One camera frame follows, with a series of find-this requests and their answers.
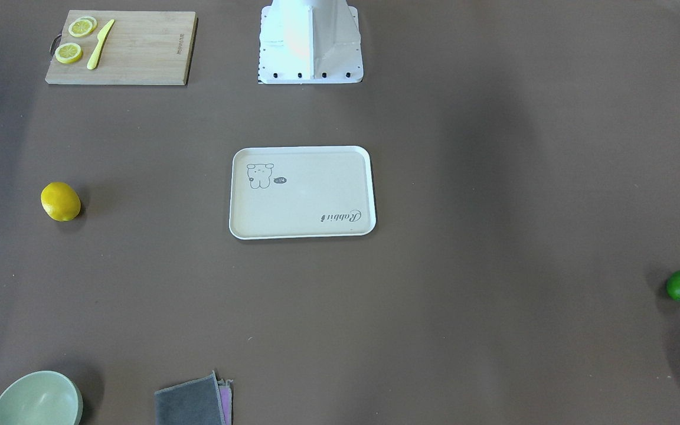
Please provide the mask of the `yellow lemon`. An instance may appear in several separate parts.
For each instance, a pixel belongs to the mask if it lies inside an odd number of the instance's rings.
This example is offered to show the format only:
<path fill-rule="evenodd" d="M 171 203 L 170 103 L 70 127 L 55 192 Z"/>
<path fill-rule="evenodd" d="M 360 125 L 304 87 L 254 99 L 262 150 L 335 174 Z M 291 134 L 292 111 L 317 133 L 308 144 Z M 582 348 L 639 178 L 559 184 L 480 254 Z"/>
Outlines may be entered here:
<path fill-rule="evenodd" d="M 81 210 L 81 201 L 71 186 L 62 181 L 49 183 L 40 195 L 41 206 L 55 221 L 72 221 Z"/>

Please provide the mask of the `lemon slice lower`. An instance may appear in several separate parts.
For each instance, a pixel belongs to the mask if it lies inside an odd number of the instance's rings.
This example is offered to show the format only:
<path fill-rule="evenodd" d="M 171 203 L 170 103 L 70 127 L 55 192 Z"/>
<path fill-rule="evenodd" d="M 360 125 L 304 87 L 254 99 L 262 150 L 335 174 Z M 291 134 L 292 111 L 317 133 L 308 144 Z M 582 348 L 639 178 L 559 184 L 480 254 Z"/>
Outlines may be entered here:
<path fill-rule="evenodd" d="M 53 57 L 60 64 L 74 64 L 83 57 L 83 48 L 74 42 L 62 43 L 55 48 Z"/>

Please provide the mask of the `lemon slice upper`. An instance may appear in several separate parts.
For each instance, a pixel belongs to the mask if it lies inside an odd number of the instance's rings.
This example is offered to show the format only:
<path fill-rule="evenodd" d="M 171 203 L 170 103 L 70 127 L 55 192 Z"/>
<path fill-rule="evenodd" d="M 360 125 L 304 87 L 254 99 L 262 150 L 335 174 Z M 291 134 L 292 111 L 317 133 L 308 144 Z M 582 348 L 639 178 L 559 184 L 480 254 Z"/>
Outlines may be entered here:
<path fill-rule="evenodd" d="M 92 34 L 97 27 L 97 19 L 93 16 L 83 16 L 75 19 L 68 25 L 68 33 L 76 38 Z"/>

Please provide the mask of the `light green bowl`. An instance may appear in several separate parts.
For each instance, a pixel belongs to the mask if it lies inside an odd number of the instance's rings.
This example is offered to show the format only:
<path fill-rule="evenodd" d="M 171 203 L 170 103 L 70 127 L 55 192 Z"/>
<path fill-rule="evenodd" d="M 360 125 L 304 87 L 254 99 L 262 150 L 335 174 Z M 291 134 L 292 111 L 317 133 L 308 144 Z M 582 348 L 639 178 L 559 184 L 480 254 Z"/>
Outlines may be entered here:
<path fill-rule="evenodd" d="M 27 374 L 0 395 L 0 424 L 79 424 L 83 396 L 56 371 Z"/>

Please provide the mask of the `grey folded cloth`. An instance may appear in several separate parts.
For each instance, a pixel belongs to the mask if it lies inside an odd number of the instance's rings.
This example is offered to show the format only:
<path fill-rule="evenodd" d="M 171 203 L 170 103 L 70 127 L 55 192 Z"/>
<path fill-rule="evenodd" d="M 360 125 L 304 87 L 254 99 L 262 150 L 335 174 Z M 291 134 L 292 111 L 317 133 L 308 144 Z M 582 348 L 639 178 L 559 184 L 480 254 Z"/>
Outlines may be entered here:
<path fill-rule="evenodd" d="M 232 424 L 232 380 L 207 377 L 154 393 L 156 424 Z"/>

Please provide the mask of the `white rabbit print tray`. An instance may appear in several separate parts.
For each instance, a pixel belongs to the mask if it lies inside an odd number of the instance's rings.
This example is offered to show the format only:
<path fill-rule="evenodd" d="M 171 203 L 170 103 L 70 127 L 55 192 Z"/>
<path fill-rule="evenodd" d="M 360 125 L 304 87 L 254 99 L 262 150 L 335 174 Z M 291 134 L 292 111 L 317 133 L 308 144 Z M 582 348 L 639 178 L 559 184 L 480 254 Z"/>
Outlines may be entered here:
<path fill-rule="evenodd" d="M 231 170 L 240 240 L 345 237 L 376 226 L 371 158 L 359 146 L 244 148 Z"/>

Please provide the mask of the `lemon slice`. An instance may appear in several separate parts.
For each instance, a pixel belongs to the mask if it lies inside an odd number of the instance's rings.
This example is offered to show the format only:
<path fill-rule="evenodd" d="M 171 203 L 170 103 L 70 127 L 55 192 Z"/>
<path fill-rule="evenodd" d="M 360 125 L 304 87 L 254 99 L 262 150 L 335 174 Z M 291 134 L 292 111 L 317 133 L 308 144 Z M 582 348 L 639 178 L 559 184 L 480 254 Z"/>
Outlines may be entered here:
<path fill-rule="evenodd" d="M 92 34 L 97 27 L 97 19 L 93 16 L 83 16 L 75 19 L 68 25 L 68 33 L 76 38 Z"/>
<path fill-rule="evenodd" d="M 53 57 L 60 64 L 74 64 L 83 57 L 83 48 L 74 42 L 62 43 L 55 48 Z"/>

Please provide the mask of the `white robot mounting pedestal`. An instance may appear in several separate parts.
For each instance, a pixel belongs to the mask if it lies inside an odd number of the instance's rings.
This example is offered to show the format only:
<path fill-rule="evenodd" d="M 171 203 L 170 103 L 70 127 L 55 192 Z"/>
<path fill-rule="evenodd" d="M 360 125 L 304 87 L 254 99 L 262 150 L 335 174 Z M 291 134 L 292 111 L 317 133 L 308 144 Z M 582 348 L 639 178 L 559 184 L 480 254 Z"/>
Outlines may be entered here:
<path fill-rule="evenodd" d="M 352 84 L 364 78 L 361 27 L 345 1 L 273 1 L 261 9 L 257 81 Z"/>

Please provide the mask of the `bamboo cutting board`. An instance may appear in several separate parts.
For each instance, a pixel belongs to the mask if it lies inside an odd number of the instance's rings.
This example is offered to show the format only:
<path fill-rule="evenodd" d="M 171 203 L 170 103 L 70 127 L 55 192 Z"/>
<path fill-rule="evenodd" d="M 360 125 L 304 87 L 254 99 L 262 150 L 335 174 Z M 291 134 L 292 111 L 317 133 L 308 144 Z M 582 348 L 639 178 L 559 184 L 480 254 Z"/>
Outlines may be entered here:
<path fill-rule="evenodd" d="M 97 19 L 91 35 L 76 38 L 68 25 L 83 16 Z M 94 70 L 86 68 L 102 27 L 116 19 Z M 68 11 L 62 43 L 78 43 L 83 57 L 74 64 L 51 60 L 48 84 L 130 84 L 130 86 L 184 86 L 191 67 L 198 17 L 194 11 Z"/>

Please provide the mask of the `yellow plastic knife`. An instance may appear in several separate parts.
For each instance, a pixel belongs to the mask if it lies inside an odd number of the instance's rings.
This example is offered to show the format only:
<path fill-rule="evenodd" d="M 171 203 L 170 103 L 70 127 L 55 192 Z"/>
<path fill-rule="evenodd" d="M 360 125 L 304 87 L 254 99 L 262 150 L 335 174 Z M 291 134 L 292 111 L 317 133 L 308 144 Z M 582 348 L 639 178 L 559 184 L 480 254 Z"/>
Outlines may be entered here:
<path fill-rule="evenodd" d="M 102 29 L 98 32 L 97 35 L 97 45 L 94 48 L 94 51 L 91 52 L 91 56 L 89 57 L 89 60 L 87 60 L 87 65 L 86 68 L 88 70 L 94 70 L 97 68 L 98 63 L 100 61 L 100 58 L 102 57 L 102 51 L 103 47 L 106 41 L 107 36 L 111 32 L 111 29 L 113 25 L 115 24 L 116 19 L 110 19 L 103 27 Z"/>

